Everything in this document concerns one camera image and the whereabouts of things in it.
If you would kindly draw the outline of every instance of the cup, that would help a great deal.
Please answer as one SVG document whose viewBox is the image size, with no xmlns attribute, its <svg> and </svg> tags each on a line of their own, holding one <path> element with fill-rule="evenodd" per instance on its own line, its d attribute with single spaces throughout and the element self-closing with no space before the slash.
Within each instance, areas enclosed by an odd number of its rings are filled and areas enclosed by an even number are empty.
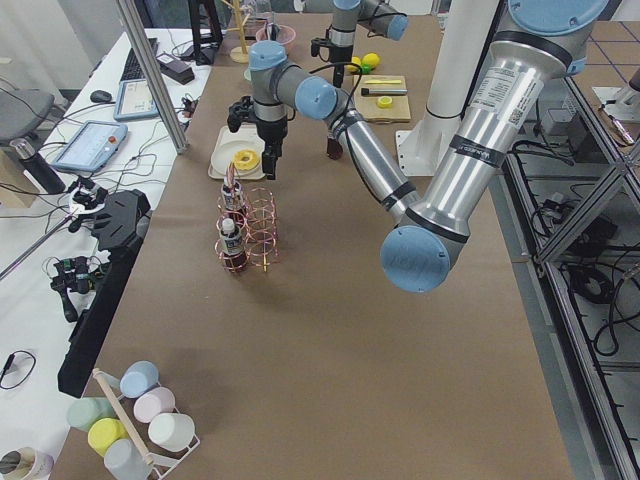
<svg viewBox="0 0 640 480">
<path fill-rule="evenodd" d="M 104 397 L 85 397 L 73 402 L 67 410 L 67 423 L 73 428 L 88 432 L 102 418 L 116 418 L 116 412 Z"/>
<path fill-rule="evenodd" d="M 149 425 L 149 439 L 170 452 L 187 448 L 195 433 L 193 419 L 184 413 L 161 413 Z"/>
<path fill-rule="evenodd" d="M 104 454 L 104 466 L 117 480 L 146 480 L 153 470 L 128 438 L 113 442 Z"/>
<path fill-rule="evenodd" d="M 16 452 L 19 454 L 19 461 L 14 470 L 2 473 L 4 480 L 37 480 L 46 477 L 51 472 L 53 468 L 51 455 L 31 447 L 20 448 Z"/>
<path fill-rule="evenodd" d="M 136 400 L 133 405 L 133 415 L 141 423 L 149 423 L 156 415 L 173 412 L 176 407 L 176 397 L 166 387 L 156 387 L 149 390 Z"/>
<path fill-rule="evenodd" d="M 127 434 L 122 422 L 113 418 L 98 420 L 93 424 L 87 436 L 89 446 L 101 457 L 104 457 L 109 447 L 121 438 L 129 438 L 129 434 Z"/>
<path fill-rule="evenodd" d="M 151 362 L 140 360 L 124 372 L 120 391 L 127 398 L 138 398 L 158 383 L 158 368 Z"/>
</svg>

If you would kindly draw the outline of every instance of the pink cup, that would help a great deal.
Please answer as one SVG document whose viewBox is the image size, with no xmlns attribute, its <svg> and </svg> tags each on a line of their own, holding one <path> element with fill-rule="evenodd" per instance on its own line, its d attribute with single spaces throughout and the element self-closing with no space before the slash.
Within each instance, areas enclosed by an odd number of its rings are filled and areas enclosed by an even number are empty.
<svg viewBox="0 0 640 480">
<path fill-rule="evenodd" d="M 149 423 L 161 413 L 173 412 L 176 397 L 166 387 L 157 387 L 142 395 L 133 405 L 133 415 L 139 422 Z"/>
</svg>

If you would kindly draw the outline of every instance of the yellow cup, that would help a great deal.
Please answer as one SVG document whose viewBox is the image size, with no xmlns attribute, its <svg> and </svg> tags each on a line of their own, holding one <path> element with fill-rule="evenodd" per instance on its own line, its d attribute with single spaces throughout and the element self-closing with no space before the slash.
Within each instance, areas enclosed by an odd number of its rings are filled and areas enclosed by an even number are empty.
<svg viewBox="0 0 640 480">
<path fill-rule="evenodd" d="M 98 420 L 93 424 L 88 435 L 89 446 L 101 457 L 104 457 L 112 443 L 121 438 L 129 438 L 129 435 L 122 422 L 115 418 Z"/>
</svg>

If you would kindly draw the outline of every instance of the wooden cutting board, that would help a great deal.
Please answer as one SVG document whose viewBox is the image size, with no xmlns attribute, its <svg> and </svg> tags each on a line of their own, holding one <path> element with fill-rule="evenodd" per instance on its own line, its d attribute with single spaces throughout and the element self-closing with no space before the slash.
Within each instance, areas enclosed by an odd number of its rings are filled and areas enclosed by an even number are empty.
<svg viewBox="0 0 640 480">
<path fill-rule="evenodd" d="M 354 75 L 353 83 L 357 81 L 358 77 Z M 373 84 L 366 83 L 370 80 L 400 80 L 400 83 L 392 84 Z M 380 90 L 389 88 L 407 88 L 407 84 L 404 75 L 363 75 L 360 85 L 353 95 L 356 108 L 362 114 L 365 120 L 368 122 L 409 122 L 411 120 L 411 111 L 409 110 L 409 97 L 408 95 L 394 96 L 393 104 L 391 108 L 380 108 L 376 104 L 378 101 L 377 96 L 361 95 L 362 88 L 368 88 L 369 90 Z"/>
</svg>

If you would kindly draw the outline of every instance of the black mouse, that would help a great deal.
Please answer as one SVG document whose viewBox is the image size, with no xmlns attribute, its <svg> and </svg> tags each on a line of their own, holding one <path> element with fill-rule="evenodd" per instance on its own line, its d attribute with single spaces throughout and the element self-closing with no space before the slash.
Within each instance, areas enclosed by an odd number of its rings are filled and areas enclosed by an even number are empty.
<svg viewBox="0 0 640 480">
<path fill-rule="evenodd" d="M 104 90 L 96 90 L 91 92 L 91 96 L 89 97 L 93 103 L 109 103 L 113 100 L 113 97 L 109 92 L 105 92 Z"/>
</svg>

